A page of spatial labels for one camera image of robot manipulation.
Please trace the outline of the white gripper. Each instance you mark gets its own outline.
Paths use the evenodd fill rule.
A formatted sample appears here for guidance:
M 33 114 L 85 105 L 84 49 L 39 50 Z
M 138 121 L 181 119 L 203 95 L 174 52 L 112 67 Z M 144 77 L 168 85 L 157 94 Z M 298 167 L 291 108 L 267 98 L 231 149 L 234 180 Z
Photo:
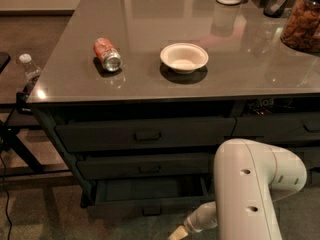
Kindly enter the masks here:
M 178 226 L 170 234 L 167 240 L 182 240 L 188 236 L 188 231 L 191 233 L 199 233 L 203 231 L 205 228 L 205 219 L 203 216 L 200 216 L 197 213 L 192 213 L 184 220 L 184 226 Z

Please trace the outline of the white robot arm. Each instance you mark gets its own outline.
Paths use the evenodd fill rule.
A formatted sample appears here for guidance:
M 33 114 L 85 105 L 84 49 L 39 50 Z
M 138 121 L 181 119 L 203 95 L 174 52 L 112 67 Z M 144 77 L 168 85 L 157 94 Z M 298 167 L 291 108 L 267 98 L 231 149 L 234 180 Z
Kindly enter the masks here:
M 168 237 L 217 228 L 218 240 L 282 240 L 273 203 L 298 193 L 307 170 L 293 152 L 247 139 L 222 143 L 214 157 L 215 200 L 194 210 Z

